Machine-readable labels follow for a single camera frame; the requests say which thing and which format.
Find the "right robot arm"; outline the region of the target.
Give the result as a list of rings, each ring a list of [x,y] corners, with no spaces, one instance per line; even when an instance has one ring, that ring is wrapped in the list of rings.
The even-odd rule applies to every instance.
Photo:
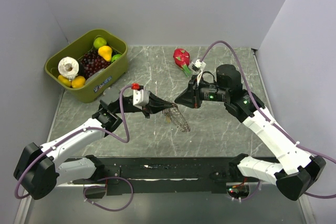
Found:
[[[249,95],[243,88],[241,74],[235,66],[218,66],[213,83],[193,75],[187,88],[175,99],[175,103],[191,109],[200,108],[202,101],[222,102],[229,114],[252,130],[277,159],[271,163],[240,154],[229,164],[233,180],[253,177],[269,182],[293,201],[317,181],[326,165],[325,160],[299,149],[276,128],[274,120],[268,122],[264,118],[264,114],[269,114],[268,109],[255,94]]]

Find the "metal key organizer disc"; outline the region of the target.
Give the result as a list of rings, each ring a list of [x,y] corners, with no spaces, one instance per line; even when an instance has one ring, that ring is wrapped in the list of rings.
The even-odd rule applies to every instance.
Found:
[[[181,130],[181,132],[189,132],[191,130],[190,126],[179,110],[178,105],[169,98],[166,98],[166,102],[173,103],[172,108],[168,108],[163,111],[167,123],[173,123],[179,130]]]

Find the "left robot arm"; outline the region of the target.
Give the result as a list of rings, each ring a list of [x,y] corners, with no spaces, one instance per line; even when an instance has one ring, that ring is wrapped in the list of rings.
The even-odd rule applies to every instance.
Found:
[[[98,183],[103,179],[103,164],[94,156],[69,162],[71,155],[110,135],[122,143],[130,141],[126,113],[142,113],[145,118],[176,104],[157,97],[144,86],[131,84],[121,90],[108,88],[99,100],[98,110],[82,125],[56,140],[25,146],[14,170],[17,199],[32,196],[38,200],[56,186],[77,179]]]

